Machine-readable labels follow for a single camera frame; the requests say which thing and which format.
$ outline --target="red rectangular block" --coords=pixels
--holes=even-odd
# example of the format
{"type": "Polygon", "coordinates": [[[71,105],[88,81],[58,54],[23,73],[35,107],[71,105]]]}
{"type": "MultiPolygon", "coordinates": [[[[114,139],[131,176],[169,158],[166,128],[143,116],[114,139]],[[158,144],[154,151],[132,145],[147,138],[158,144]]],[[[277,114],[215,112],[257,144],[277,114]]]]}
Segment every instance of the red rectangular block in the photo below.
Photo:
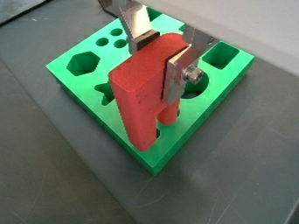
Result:
{"type": "Polygon", "coordinates": [[[110,72],[128,139],[140,151],[155,142],[157,118],[163,124],[177,120],[179,100],[171,106],[162,100],[165,68],[187,46],[181,34],[165,34],[110,72]]]}

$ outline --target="circular hole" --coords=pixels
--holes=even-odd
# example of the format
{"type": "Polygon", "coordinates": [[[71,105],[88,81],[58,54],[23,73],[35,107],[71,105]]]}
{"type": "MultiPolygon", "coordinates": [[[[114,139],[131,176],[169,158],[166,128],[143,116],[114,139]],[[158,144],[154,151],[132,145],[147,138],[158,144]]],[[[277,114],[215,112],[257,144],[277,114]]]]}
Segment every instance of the circular hole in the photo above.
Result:
{"type": "Polygon", "coordinates": [[[182,98],[183,99],[193,99],[193,98],[198,97],[205,92],[209,85],[210,85],[210,77],[205,73],[202,78],[201,78],[201,81],[197,85],[187,82],[182,98]]]}
{"type": "Polygon", "coordinates": [[[119,39],[116,42],[115,42],[115,48],[122,48],[127,45],[127,41],[123,40],[123,39],[119,39]]]}
{"type": "Polygon", "coordinates": [[[116,37],[116,36],[122,35],[122,33],[123,33],[123,30],[116,28],[115,30],[111,31],[110,34],[116,37]]]}
{"type": "Polygon", "coordinates": [[[100,38],[96,42],[98,46],[106,46],[108,44],[107,38],[100,38]]]}

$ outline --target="rectangular hole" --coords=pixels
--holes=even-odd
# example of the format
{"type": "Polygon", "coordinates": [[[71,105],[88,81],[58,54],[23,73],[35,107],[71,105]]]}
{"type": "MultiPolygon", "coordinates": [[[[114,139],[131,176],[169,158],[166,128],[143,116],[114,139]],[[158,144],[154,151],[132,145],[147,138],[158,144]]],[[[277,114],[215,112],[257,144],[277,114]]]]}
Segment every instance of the rectangular hole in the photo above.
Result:
{"type": "Polygon", "coordinates": [[[219,42],[203,56],[202,60],[218,69],[223,69],[238,54],[239,49],[223,42],[219,42]]]}

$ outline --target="screw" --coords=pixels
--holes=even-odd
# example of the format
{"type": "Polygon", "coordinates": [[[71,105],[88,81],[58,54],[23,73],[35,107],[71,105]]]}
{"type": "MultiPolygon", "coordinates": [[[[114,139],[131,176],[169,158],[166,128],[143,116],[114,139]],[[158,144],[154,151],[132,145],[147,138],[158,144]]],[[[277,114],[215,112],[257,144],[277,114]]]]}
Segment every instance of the screw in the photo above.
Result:
{"type": "Polygon", "coordinates": [[[183,71],[183,79],[191,84],[198,84],[203,76],[203,71],[194,65],[189,65],[183,71]]]}

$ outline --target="green base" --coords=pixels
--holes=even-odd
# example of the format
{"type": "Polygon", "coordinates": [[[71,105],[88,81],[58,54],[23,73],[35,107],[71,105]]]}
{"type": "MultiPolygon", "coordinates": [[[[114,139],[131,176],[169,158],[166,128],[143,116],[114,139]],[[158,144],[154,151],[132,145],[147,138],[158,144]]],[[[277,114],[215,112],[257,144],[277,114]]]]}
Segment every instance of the green base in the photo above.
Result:
{"type": "MultiPolygon", "coordinates": [[[[152,26],[162,34],[183,33],[183,23],[166,15],[152,21],[152,26]]],[[[140,152],[127,139],[108,85],[108,72],[131,56],[126,39],[122,24],[115,20],[68,50],[47,68],[79,105],[144,168],[157,175],[238,85],[254,56],[225,42],[219,42],[210,49],[199,64],[207,75],[197,86],[189,84],[186,87],[177,123],[170,126],[158,123],[161,136],[148,151],[140,152]]]]}

